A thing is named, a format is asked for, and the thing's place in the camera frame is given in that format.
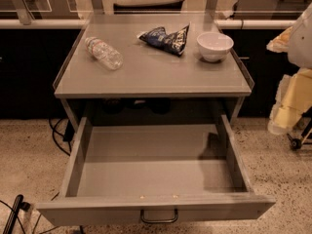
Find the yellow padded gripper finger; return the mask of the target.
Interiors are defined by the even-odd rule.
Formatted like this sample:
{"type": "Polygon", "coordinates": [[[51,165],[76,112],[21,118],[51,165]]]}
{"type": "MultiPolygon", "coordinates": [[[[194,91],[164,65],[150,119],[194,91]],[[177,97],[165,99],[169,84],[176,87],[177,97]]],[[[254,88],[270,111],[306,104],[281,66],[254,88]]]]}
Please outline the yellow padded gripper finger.
{"type": "Polygon", "coordinates": [[[274,53],[286,53],[289,49],[289,40],[292,29],[292,27],[289,27],[273,40],[270,40],[266,49],[274,53]]]}
{"type": "Polygon", "coordinates": [[[300,68],[293,76],[284,75],[275,99],[267,129],[273,135],[284,135],[312,107],[312,69],[300,68]]]}

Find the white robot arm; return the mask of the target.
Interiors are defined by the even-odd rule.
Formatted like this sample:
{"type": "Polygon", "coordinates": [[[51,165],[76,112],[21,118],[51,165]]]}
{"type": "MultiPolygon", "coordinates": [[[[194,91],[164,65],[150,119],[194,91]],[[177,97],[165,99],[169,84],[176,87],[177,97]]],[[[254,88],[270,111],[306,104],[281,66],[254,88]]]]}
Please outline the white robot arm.
{"type": "Polygon", "coordinates": [[[312,5],[293,26],[271,40],[266,49],[287,53],[289,62],[299,67],[295,75],[283,76],[269,116],[268,131],[283,135],[312,107],[312,5]]]}

